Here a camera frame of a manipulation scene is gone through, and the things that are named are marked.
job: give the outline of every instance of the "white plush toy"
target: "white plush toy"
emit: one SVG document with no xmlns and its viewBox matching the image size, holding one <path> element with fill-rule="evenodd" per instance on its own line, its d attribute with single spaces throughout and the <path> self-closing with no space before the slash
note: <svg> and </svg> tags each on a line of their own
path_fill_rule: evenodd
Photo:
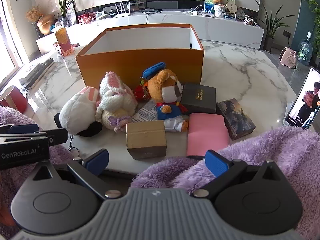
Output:
<svg viewBox="0 0 320 240">
<path fill-rule="evenodd" d="M 100 84 L 101 102 L 96 120 L 115 132 L 126 131 L 138 105 L 133 91 L 114 72 L 107 72 Z"/>
<path fill-rule="evenodd" d="M 102 130 L 96 122 L 97 101 L 99 91 L 93 87 L 85 87 L 75 94 L 55 116 L 59 128 L 65 128 L 72 135 L 93 136 Z"/>
</svg>

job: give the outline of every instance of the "purple fuzzy blanket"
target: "purple fuzzy blanket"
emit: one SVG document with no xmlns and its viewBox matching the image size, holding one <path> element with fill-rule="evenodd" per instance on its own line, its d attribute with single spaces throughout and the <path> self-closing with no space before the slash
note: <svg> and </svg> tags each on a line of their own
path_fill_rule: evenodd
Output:
<svg viewBox="0 0 320 240">
<path fill-rule="evenodd" d="M 0 123 L 2 124 L 30 124 L 35 123 L 32 119 L 26 117 L 15 109 L 0 106 Z M 62 145 L 50 147 L 50 161 L 58 164 L 66 162 L 72 156 Z M 18 189 L 31 173 L 35 164 L 21 166 L 17 168 L 0 171 L 0 189 L 4 204 L 10 207 L 10 203 L 17 193 Z M 14 236 L 19 231 L 18 227 L 7 227 L 0 224 L 0 234 L 7 239 Z"/>
<path fill-rule="evenodd" d="M 219 153 L 229 160 L 242 159 L 250 165 L 274 160 L 302 201 L 303 215 L 296 231 L 304 239 L 315 239 L 320 232 L 320 135 L 283 127 L 235 143 Z M 150 166 L 137 176 L 131 187 L 183 188 L 190 193 L 214 178 L 204 160 L 197 163 L 175 157 Z"/>
</svg>

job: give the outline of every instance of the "wall outlet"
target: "wall outlet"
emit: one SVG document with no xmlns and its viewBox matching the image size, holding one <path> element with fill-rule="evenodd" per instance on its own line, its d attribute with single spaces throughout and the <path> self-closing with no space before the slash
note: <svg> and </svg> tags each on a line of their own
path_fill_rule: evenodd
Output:
<svg viewBox="0 0 320 240">
<path fill-rule="evenodd" d="M 291 37 L 291 33 L 287 32 L 287 31 L 283 31 L 283 36 L 286 36 L 288 38 Z"/>
</svg>

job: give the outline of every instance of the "small cardboard box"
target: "small cardboard box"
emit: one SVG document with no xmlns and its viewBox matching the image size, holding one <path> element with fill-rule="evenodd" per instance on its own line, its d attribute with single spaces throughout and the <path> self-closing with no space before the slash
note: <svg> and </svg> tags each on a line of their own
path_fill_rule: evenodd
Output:
<svg viewBox="0 0 320 240">
<path fill-rule="evenodd" d="M 76 56 L 86 86 L 99 89 L 113 71 L 135 89 L 142 72 L 165 62 L 179 81 L 200 84 L 204 49 L 190 24 L 141 24 L 109 28 Z"/>
<path fill-rule="evenodd" d="M 232 140 L 246 136 L 256 128 L 235 98 L 217 103 L 217 114 L 224 117 L 225 125 Z"/>
<path fill-rule="evenodd" d="M 135 160 L 165 156 L 167 140 L 164 122 L 127 123 L 127 149 Z"/>
<path fill-rule="evenodd" d="M 181 104 L 188 111 L 186 115 L 193 113 L 216 113 L 216 89 L 198 84 L 186 83 L 183 87 Z"/>
</svg>

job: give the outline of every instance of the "pink pouch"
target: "pink pouch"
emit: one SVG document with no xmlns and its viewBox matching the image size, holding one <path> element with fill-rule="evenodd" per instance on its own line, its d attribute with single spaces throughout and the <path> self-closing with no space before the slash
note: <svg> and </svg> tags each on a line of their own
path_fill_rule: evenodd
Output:
<svg viewBox="0 0 320 240">
<path fill-rule="evenodd" d="M 229 145 L 229 140 L 222 115 L 190 115 L 187 156 L 204 156 L 207 150 L 221 150 Z"/>
</svg>

